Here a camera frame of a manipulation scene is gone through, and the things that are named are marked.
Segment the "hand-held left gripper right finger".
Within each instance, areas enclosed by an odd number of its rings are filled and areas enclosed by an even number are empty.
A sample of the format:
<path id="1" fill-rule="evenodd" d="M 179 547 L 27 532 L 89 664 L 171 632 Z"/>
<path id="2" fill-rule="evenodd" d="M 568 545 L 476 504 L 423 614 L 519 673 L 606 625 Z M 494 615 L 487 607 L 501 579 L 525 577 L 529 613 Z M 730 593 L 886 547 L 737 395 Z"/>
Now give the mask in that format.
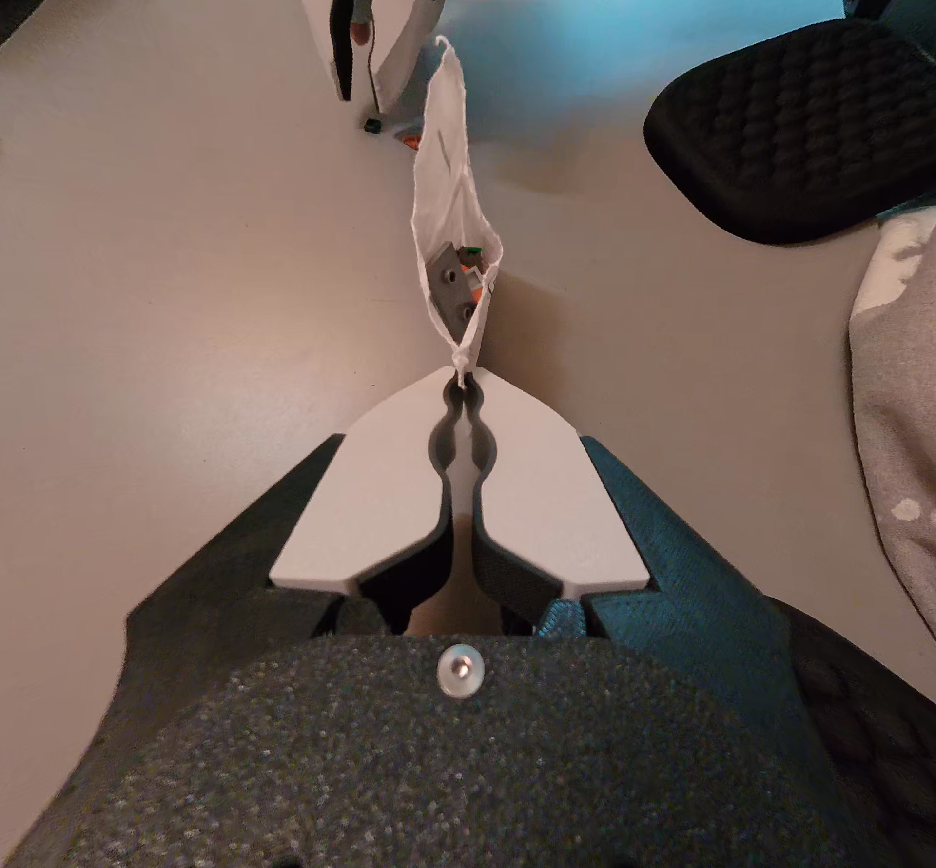
<path id="1" fill-rule="evenodd" d="M 583 438 L 531 394 L 468 378 L 472 560 L 507 628 L 538 628 L 556 600 L 641 592 L 651 573 Z"/>

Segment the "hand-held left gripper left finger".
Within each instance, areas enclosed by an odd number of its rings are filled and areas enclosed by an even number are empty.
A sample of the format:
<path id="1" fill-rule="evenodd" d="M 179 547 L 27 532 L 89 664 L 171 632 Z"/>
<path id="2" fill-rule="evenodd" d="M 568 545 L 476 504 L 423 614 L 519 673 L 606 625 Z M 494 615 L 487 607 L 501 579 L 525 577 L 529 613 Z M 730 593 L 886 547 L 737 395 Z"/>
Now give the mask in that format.
<path id="1" fill-rule="evenodd" d="M 447 583 L 458 376 L 442 367 L 359 418 L 270 571 L 282 589 L 368 599 L 392 633 Z"/>

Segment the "small printed paper bag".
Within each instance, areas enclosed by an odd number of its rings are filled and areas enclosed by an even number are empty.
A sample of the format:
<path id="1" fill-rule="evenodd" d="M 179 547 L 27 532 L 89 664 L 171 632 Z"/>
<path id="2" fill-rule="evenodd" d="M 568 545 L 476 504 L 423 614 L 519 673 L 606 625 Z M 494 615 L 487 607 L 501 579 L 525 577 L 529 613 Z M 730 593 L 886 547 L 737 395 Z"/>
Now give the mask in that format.
<path id="1" fill-rule="evenodd" d="M 411 227 L 417 274 L 429 318 L 451 352 L 460 387 L 476 366 L 494 286 L 504 256 L 497 232 L 477 198 L 466 128 L 466 90 L 461 61 L 443 35 L 435 38 L 442 54 L 429 79 L 423 136 L 415 155 Z M 483 292 L 462 344 L 450 337 L 429 297 L 427 264 L 442 243 L 482 247 L 487 260 Z"/>

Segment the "dark grey two-hole plate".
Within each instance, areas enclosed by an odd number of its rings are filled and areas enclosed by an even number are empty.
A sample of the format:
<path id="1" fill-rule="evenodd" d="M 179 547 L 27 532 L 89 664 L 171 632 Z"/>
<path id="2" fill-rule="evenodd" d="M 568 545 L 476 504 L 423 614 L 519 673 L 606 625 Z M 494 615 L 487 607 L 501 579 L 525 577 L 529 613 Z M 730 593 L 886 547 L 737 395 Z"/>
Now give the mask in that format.
<path id="1" fill-rule="evenodd" d="M 460 345 L 481 299 L 487 260 L 484 254 L 461 259 L 458 248 L 452 241 L 442 243 L 427 264 L 427 279 L 430 300 L 453 342 Z"/>

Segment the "person's grey printed sweater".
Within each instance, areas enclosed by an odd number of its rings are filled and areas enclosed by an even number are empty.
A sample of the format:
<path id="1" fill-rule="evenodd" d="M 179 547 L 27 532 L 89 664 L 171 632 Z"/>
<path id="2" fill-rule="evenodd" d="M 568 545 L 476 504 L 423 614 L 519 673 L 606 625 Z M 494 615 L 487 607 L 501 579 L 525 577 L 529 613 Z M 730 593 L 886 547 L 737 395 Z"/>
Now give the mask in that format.
<path id="1" fill-rule="evenodd" d="M 849 326 L 859 459 L 877 534 L 935 633 L 935 207 L 886 219 Z"/>

